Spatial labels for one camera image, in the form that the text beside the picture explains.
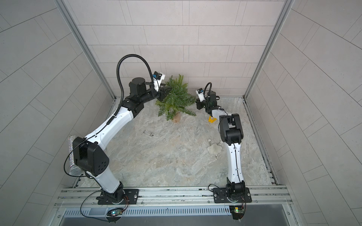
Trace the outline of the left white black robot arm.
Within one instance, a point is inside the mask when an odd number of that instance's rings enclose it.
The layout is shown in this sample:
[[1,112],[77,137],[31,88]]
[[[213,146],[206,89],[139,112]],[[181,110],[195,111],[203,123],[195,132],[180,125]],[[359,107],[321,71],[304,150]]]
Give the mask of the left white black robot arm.
[[150,83],[144,78],[134,78],[129,83],[130,95],[120,102],[114,114],[85,138],[77,137],[73,141],[75,165],[101,187],[99,204],[119,204],[125,199],[123,185],[109,167],[110,159],[105,153],[108,143],[141,112],[145,103],[154,99],[162,101],[171,91],[171,87],[162,83],[164,74],[154,73],[151,78]]

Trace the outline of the small green christmas tree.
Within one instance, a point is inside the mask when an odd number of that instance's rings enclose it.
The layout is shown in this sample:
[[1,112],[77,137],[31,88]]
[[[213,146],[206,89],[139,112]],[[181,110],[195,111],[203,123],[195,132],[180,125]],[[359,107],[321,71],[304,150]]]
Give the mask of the small green christmas tree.
[[171,91],[162,101],[157,100],[159,107],[158,116],[166,116],[166,120],[173,120],[178,113],[184,113],[190,116],[196,116],[196,113],[189,110],[196,98],[188,93],[188,84],[184,82],[184,76],[179,74],[177,78],[171,76],[166,82],[166,86],[171,87]]

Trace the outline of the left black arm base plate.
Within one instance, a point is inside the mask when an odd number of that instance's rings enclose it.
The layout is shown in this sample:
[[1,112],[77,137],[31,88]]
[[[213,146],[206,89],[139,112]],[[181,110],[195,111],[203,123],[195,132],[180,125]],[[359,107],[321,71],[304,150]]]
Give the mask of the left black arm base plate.
[[96,197],[98,205],[119,205],[119,204],[136,204],[139,196],[138,189],[117,189],[114,193],[108,193],[101,190],[100,196]]

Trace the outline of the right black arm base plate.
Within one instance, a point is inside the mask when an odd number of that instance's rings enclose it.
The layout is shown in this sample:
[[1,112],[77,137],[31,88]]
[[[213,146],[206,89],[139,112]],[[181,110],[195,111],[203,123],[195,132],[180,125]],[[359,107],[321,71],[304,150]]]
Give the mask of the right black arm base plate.
[[227,189],[226,188],[213,188],[212,189],[214,194],[214,202],[215,203],[251,203],[251,193],[249,191],[249,188],[246,187],[246,191],[244,194],[242,194],[239,198],[236,200],[234,198],[229,199],[227,196]]

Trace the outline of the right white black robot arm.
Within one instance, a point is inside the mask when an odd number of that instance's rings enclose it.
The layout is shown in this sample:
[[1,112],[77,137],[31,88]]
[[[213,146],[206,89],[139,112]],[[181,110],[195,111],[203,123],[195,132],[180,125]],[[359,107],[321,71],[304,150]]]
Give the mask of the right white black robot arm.
[[222,142],[227,144],[228,175],[225,194],[230,202],[252,202],[249,189],[245,185],[241,167],[241,143],[244,137],[240,116],[229,114],[217,104],[214,91],[202,88],[196,90],[197,109],[204,108],[206,113],[219,121],[218,130]]

